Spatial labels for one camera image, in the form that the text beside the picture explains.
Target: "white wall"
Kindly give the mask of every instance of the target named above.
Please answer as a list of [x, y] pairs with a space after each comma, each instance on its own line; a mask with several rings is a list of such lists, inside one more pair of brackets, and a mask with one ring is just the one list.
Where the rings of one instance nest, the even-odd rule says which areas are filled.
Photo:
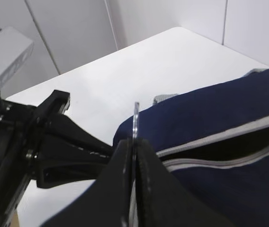
[[226, 0], [107, 0], [119, 49], [174, 26], [222, 43]]
[[27, 0], [59, 72], [117, 50], [104, 0]]
[[6, 26], [14, 27], [32, 39], [35, 45], [32, 56], [2, 89], [3, 97], [58, 75], [24, 0], [0, 0], [0, 28]]
[[269, 0], [228, 0], [224, 44], [269, 65]]

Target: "navy blue bag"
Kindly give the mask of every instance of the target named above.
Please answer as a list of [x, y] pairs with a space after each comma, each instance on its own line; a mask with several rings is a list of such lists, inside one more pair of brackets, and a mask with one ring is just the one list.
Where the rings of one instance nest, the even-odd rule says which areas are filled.
[[[114, 147], [132, 136], [132, 123], [119, 126]], [[184, 188], [236, 226], [269, 226], [269, 70], [140, 112], [139, 137]]]

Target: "bolt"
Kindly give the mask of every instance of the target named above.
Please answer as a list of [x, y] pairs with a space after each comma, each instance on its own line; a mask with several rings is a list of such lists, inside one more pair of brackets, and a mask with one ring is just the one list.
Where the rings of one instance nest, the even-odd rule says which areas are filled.
[[11, 107], [12, 107], [12, 105], [6, 106], [6, 110], [9, 111]]
[[0, 115], [0, 121], [2, 121], [2, 120], [3, 120], [3, 117], [4, 117], [4, 115]]
[[29, 149], [29, 150], [27, 151], [27, 154], [26, 154], [25, 158], [28, 159], [28, 160], [31, 160], [31, 159], [32, 159], [32, 155], [33, 155], [33, 153], [34, 153], [34, 150]]

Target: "black plastic part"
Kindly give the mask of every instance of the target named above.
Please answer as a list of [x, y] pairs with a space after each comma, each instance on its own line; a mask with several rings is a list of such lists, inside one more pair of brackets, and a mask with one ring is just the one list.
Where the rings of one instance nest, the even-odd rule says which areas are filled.
[[0, 120], [0, 227], [8, 226], [31, 179], [22, 156], [32, 109], [3, 101]]
[[148, 141], [137, 144], [136, 198], [140, 227], [234, 227], [185, 190]]
[[95, 183], [42, 226], [128, 226], [131, 163], [132, 141], [123, 140]]
[[92, 179], [108, 163], [111, 147], [61, 115], [69, 99], [54, 91], [36, 108], [0, 98], [0, 227], [9, 226], [31, 179], [44, 188]]
[[45, 135], [35, 160], [37, 187], [52, 188], [64, 183], [96, 179], [110, 156], [83, 147]]

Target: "white table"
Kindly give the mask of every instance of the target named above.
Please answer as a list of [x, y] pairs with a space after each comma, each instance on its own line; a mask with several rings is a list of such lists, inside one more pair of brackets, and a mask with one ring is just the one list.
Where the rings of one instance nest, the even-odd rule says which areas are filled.
[[[15, 94], [9, 100], [39, 105], [54, 89], [71, 94], [66, 113], [79, 126], [112, 144], [113, 136], [156, 95], [186, 93], [267, 68], [253, 59], [184, 28], [173, 28], [147, 40]], [[92, 181], [42, 190], [31, 182], [19, 207], [21, 227], [36, 227], [76, 199]]]

